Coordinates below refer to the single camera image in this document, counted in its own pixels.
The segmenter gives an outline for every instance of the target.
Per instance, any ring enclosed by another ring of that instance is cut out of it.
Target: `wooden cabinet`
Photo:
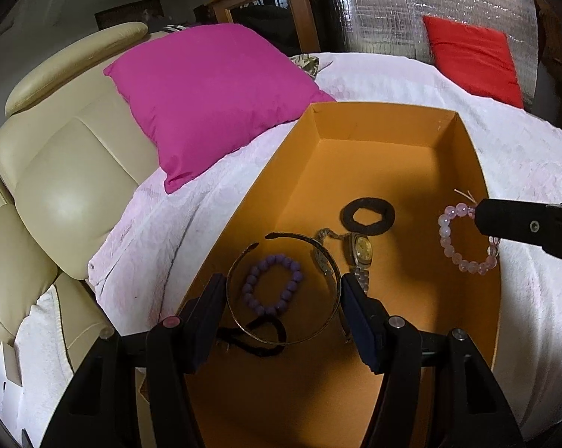
[[[214,0],[219,23],[252,28],[286,55],[326,52],[331,47],[327,0]]]

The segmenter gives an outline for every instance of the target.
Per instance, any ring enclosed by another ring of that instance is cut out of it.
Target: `cardboard box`
[[[359,197],[380,197],[392,203],[396,220],[387,233],[371,237],[369,295],[420,330],[465,329],[490,365],[500,271],[497,267],[484,277],[463,274],[444,256],[437,219],[447,205],[465,201],[455,188],[470,190],[478,201],[488,196],[456,113],[383,103],[315,104],[240,204],[186,298],[198,296],[211,274],[226,274],[244,248],[268,232],[312,236],[330,227],[343,233],[343,206]],[[372,219],[364,213],[356,218]],[[274,250],[274,242],[265,241],[263,254]],[[488,239],[473,221],[462,219],[453,224],[453,245],[468,260],[482,261]],[[341,272],[347,272],[339,241],[329,239],[325,246]],[[303,261],[306,285],[314,266]],[[300,305],[292,302],[291,309],[303,316],[321,308],[312,302]],[[381,376],[362,364],[354,344],[345,344],[337,317],[321,335],[278,357],[215,348],[199,372],[186,379],[206,445],[225,448],[356,448],[381,384]],[[424,444],[431,392],[425,376],[413,446]]]

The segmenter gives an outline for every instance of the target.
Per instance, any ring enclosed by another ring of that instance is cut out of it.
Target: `cabinet door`
[[[331,37],[331,9],[328,0],[309,0],[315,20],[321,52],[337,52],[337,42]]]
[[[252,0],[228,10],[234,23],[266,38],[285,55],[301,53],[289,0]]]

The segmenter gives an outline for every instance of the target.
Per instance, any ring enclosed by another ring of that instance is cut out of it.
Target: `pink beaded bracelet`
[[[450,257],[453,264],[459,267],[461,272],[467,271],[468,273],[478,273],[484,276],[489,269],[493,269],[497,266],[497,256],[499,255],[499,243],[501,239],[498,237],[489,237],[486,259],[483,263],[477,263],[476,261],[466,261],[461,257],[459,252],[455,252],[455,248],[451,245],[451,228],[449,227],[450,222],[456,217],[465,217],[466,215],[473,219],[475,217],[476,209],[474,207],[468,206],[467,204],[460,202],[455,207],[449,205],[444,210],[438,218],[438,234],[440,235],[440,245],[444,248],[444,255]]]

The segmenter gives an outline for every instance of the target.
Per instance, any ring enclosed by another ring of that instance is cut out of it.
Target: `cream leather recliner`
[[[158,162],[103,70],[131,46],[164,35],[149,35],[137,22],[99,31],[40,64],[7,99],[0,128],[0,343],[13,342],[51,284],[74,370],[109,324],[81,281]],[[154,446],[140,396],[138,413],[143,446]]]

